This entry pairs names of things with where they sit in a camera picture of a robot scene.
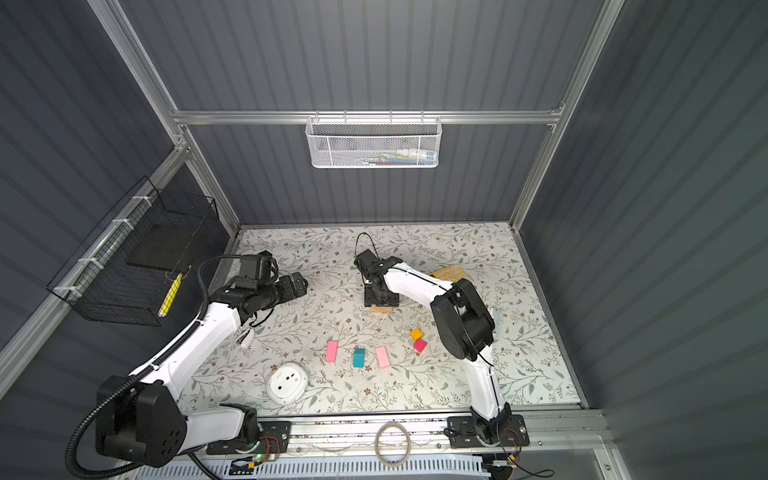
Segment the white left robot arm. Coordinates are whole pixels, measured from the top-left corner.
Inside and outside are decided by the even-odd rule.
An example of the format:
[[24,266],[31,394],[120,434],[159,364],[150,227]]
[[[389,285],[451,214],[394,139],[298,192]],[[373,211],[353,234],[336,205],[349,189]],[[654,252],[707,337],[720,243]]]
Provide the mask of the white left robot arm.
[[178,404],[197,369],[243,324],[307,293],[307,280],[281,273],[268,251],[238,259],[239,274],[214,293],[205,292],[200,312],[173,340],[129,376],[112,376],[101,385],[91,415],[98,454],[161,467],[214,442],[259,443],[262,433],[251,407],[224,403],[185,413]]

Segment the engraved rectangular wood block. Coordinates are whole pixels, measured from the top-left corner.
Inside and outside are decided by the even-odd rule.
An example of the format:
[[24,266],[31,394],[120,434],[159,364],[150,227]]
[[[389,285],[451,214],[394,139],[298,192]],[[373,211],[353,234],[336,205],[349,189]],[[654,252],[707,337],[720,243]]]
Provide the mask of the engraved rectangular wood block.
[[375,314],[391,314],[393,310],[394,308],[389,306],[372,305],[370,307],[370,312]]

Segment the dark pink rectangular block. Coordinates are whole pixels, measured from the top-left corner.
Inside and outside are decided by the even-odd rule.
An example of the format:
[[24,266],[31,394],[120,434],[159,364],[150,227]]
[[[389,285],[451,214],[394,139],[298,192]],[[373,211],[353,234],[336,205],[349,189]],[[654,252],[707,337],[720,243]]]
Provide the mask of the dark pink rectangular block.
[[338,342],[330,340],[327,344],[325,361],[327,363],[335,363],[338,355]]

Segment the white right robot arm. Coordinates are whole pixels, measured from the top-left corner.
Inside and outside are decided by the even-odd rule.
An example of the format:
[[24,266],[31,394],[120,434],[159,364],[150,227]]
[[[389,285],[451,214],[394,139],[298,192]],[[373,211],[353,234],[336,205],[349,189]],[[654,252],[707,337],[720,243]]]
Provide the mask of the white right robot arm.
[[471,281],[440,280],[397,257],[382,259],[369,249],[355,256],[354,265],[363,278],[368,304],[386,305],[403,295],[431,311],[443,346],[465,367],[479,441],[499,444],[512,412],[493,362],[495,321]]

